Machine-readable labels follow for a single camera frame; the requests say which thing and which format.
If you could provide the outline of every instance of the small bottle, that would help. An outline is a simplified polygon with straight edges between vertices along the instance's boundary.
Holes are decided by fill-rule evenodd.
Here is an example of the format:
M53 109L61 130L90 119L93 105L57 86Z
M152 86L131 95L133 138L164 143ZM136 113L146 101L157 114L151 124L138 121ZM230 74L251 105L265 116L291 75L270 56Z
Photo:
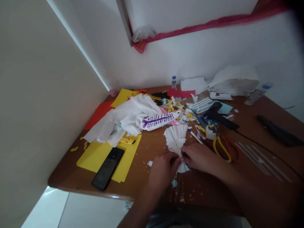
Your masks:
M175 75L172 76L172 89L176 90L176 76Z
M249 97L249 99L247 101L245 101L245 104L252 105L255 101L260 99L272 86L273 86L273 83L271 83L271 82L263 84Z

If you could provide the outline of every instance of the black phone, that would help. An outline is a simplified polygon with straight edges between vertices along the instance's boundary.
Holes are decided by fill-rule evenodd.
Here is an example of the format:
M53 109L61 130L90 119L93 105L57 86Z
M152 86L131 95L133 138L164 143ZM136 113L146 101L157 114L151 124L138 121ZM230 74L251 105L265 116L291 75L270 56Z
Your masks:
M100 191L104 191L123 154L124 150L117 147L112 148L96 176L92 180L91 185Z

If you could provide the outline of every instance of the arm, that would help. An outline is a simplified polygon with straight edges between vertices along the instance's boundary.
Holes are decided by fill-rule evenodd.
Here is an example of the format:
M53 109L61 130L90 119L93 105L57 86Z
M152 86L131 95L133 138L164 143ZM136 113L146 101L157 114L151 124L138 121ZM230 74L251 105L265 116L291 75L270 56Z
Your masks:
M220 179L232 192L253 227L285 227L287 212L271 197L265 195L228 162L203 144L182 147L185 163Z
M150 215L173 180L182 161L183 158L173 152L167 152L154 159L148 183L117 228L146 227Z

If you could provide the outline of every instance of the red scissors handle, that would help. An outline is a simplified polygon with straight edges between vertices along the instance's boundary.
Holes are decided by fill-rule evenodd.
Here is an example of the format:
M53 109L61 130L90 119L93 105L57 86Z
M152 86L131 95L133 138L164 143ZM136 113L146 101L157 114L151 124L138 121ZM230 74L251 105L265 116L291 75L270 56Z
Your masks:
M228 138L225 138L224 136L222 136L223 140L225 141L226 145L227 145L227 151L228 151L228 154L230 155L231 157L231 160L233 162L239 162L240 159L241 159L241 152L240 152L240 149L234 144L234 142L232 142L230 139ZM230 146L228 144L228 142L233 145L233 147L235 148L235 151L237 152L237 159L234 159L232 154L231 154L231 151L230 151Z

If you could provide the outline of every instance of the glue stick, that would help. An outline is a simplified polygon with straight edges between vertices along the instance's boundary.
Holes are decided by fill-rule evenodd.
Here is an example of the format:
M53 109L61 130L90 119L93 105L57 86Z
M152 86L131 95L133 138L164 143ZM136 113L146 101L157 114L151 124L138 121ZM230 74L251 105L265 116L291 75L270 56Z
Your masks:
M176 90L176 76L175 75L172 76L172 89Z

